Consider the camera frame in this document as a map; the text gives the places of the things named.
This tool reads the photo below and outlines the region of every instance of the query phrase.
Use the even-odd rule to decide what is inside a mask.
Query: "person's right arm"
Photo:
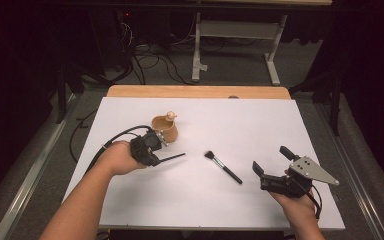
[[[295,233],[296,240],[324,240],[317,224],[314,204],[306,195],[301,198],[289,198],[269,192],[282,206],[283,212]]]

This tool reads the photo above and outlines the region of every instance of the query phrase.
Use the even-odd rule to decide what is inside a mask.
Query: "table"
[[[287,5],[319,5],[328,6],[331,0],[198,0],[201,2],[234,2],[255,4],[287,4]],[[270,51],[264,54],[264,60],[269,70],[273,85],[280,85],[279,76],[273,62],[287,15],[282,15],[276,23],[256,23],[239,21],[201,20],[201,13],[196,13],[195,24],[195,51],[192,66],[192,81],[199,82],[200,71],[207,71],[208,66],[201,63],[200,42],[201,36],[207,37],[233,37],[271,40]]]
[[[241,99],[222,99],[231,96]],[[66,196],[83,176],[101,143],[168,110],[178,114],[179,137],[155,154],[165,158],[185,152],[186,156],[114,177],[104,202],[101,228],[194,231],[289,228],[280,206],[267,192],[259,190],[259,178],[251,169],[255,160],[267,174],[283,175],[288,161],[278,153],[281,143],[317,161],[296,103],[281,87],[111,87],[98,110]],[[231,126],[232,122],[241,124]],[[205,159],[203,153],[207,148],[244,183],[237,184]],[[325,206],[319,222],[321,228],[343,229],[329,188],[319,182],[314,184]]]

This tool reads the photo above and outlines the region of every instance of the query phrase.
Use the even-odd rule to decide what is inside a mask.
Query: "white tabletop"
[[[103,98],[66,196],[102,144],[128,128],[150,125],[153,117],[168,111],[178,115],[179,136],[176,142],[154,153],[160,159],[179,153],[186,156],[114,177],[104,202],[101,227],[289,228],[280,205],[260,190],[252,162],[256,161],[266,174],[283,175],[290,162],[279,153],[282,145],[318,162],[293,100]],[[145,130],[135,133],[143,135]],[[127,135],[121,139],[131,138]],[[208,150],[243,184],[205,158]],[[314,185],[323,198],[319,226],[325,230],[344,229],[329,187],[319,182]]]

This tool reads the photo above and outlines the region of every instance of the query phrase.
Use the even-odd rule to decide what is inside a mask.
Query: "dark background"
[[[298,38],[306,44],[324,39],[308,79],[342,64],[337,75],[341,90],[384,170],[384,1],[344,4],[363,11],[336,16],[291,14],[282,41]],[[166,48],[170,33],[186,36],[193,18],[189,13],[129,13],[123,21],[130,21],[138,39]],[[56,91],[61,64],[73,61],[105,74],[105,68],[123,68],[130,61],[129,55],[118,51],[117,14],[120,12],[112,10],[49,9],[33,0],[0,1],[0,182],[49,116],[49,98]],[[259,20],[277,16],[241,17]]]

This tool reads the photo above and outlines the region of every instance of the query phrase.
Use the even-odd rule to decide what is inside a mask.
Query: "person's left hand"
[[[99,157],[97,165],[106,167],[112,175],[124,175],[136,169],[146,168],[132,157],[130,143],[127,141],[111,144]]]

